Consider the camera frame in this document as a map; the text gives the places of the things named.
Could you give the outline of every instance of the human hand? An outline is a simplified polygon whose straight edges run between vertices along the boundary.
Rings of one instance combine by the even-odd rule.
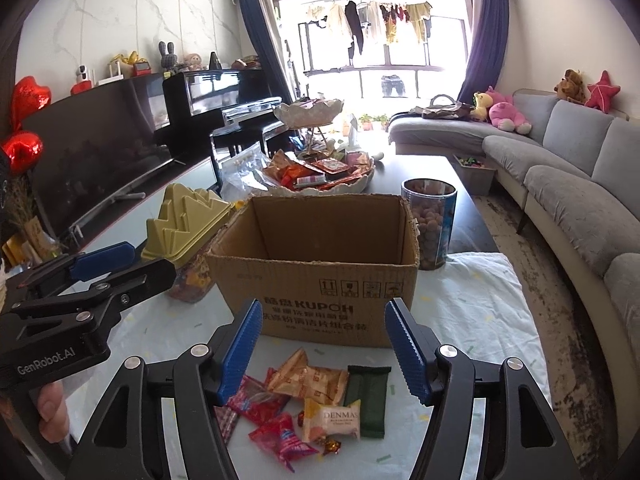
[[[40,433],[48,442],[55,444],[69,433],[69,414],[62,383],[57,381],[42,387],[36,403],[40,419]]]

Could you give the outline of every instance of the sofa cushion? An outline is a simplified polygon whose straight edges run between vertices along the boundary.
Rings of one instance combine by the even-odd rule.
[[[640,125],[613,119],[592,180],[640,218]]]
[[[588,175],[593,173],[613,116],[560,101],[551,112],[542,145]]]
[[[595,182],[548,166],[534,166],[524,179],[528,200],[551,215],[582,259],[604,276],[613,258],[640,253],[640,221]]]
[[[528,137],[502,132],[487,123],[407,117],[396,119],[389,125],[389,138],[395,142],[452,148],[461,155],[484,155],[482,141],[490,135],[539,145]]]
[[[531,123],[529,134],[531,139],[542,144],[551,112],[558,101],[555,95],[534,95],[523,92],[516,92],[513,95],[513,104]]]
[[[589,178],[589,175],[568,163],[564,158],[541,146],[534,146],[519,140],[490,136],[482,143],[482,149],[521,184],[524,182],[529,168],[538,165],[551,166],[582,178]]]
[[[604,275],[611,303],[625,324],[640,369],[640,254],[620,254]]]

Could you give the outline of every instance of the red heart balloon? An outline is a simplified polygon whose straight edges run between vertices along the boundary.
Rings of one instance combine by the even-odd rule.
[[[42,140],[31,132],[17,132],[2,143],[2,150],[9,157],[13,176],[32,168],[42,155]]]
[[[40,86],[33,76],[23,77],[15,84],[11,97],[11,124],[14,132],[22,127],[22,121],[51,102],[51,90]]]

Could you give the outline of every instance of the floor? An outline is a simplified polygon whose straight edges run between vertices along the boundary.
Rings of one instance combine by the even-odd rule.
[[[546,356],[554,411],[585,479],[604,478],[616,461],[616,417],[604,356],[589,317],[535,226],[516,234],[521,211],[494,183],[474,202],[509,258],[533,313]]]

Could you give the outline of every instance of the bag on sofa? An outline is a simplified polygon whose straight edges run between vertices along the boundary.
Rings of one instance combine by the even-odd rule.
[[[440,97],[446,97],[451,101],[451,104],[447,105],[437,105],[435,104],[436,99]],[[422,110],[422,118],[423,119],[449,119],[449,120],[465,120],[469,117],[471,110],[474,108],[471,105],[467,105],[461,103],[460,101],[456,101],[453,97],[448,96],[446,94],[436,95],[431,100],[430,105],[427,108]]]

